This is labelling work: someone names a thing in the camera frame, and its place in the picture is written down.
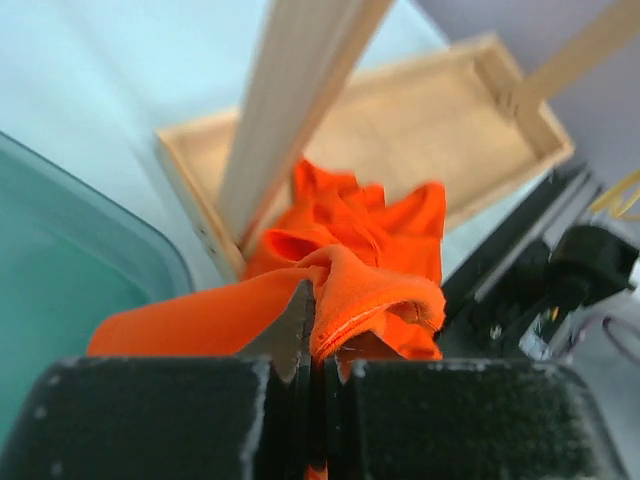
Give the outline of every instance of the cable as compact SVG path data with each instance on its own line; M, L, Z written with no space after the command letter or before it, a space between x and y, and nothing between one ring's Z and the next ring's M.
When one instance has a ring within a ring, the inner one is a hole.
M640 170L630 173L627 177L620 180L616 185L600 195L591 204L589 209L592 213L600 210L608 209L609 215L619 220L628 222L640 221L640 215L628 214L627 211L640 200L640 186L634 193L629 195L625 201L624 194L630 192L631 188L640 184Z
M611 332L610 325L614 323L620 327L623 327L627 330L629 334L635 336L636 339L640 340L640 328L634 325L631 322L627 322L626 320L616 320L611 317L605 317L602 320L602 330L609 338L609 341L618 349L618 351L622 354L622 356L626 357L632 363L636 365L640 365L640 357L629 350L623 342L621 342L616 336Z
M638 341L640 341L640 328L629 322L627 320L620 320L613 317L600 317L594 316L588 318L578 329L578 331L569 337L567 348L560 354L560 358L570 359L571 353L575 350L575 348L585 339L587 330L589 330L594 325L600 323L602 327L602 331L605 336L611 342L613 347L622 355L624 358L629 360L631 363L634 363L640 366L640 356L634 352L632 352L627 346L624 345L624 342L620 341L613 332L611 331L611 326L616 325L618 327L622 327L625 331L632 337L635 337Z

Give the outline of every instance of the yellow wire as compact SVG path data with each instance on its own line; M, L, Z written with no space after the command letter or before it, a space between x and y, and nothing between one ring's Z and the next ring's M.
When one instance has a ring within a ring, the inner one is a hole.
M636 185L638 185L636 191L625 201L624 194ZM627 222L638 222L640 221L640 215L626 213L638 200L640 200L640 170L630 173L627 177L620 180L616 185L596 198L589 209L592 213L598 213L601 210L608 209L609 215L613 218Z

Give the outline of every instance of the fabric fold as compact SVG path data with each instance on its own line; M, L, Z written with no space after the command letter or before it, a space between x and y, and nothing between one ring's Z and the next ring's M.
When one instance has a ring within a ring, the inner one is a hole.
M387 206L382 186L359 187L354 175L307 160L294 169L294 185L294 206L265 232L242 282L114 315L95 332L89 354L237 353L308 278L316 358L365 331L406 358L441 358L433 335L444 322L442 185L423 185Z

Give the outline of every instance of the white surface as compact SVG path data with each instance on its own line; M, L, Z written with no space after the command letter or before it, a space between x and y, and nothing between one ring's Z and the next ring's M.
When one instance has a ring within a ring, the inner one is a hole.
M198 288L219 285L157 164L153 132L239 102L266 5L3 0L0 131L164 233ZM401 0L363 65L441 45Z

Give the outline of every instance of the screw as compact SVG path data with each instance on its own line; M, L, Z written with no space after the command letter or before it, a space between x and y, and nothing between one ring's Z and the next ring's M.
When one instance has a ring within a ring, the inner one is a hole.
M493 327L491 327L491 330L489 330L489 336L491 337L491 340L497 340L500 335L502 335L502 327L500 325L494 325Z

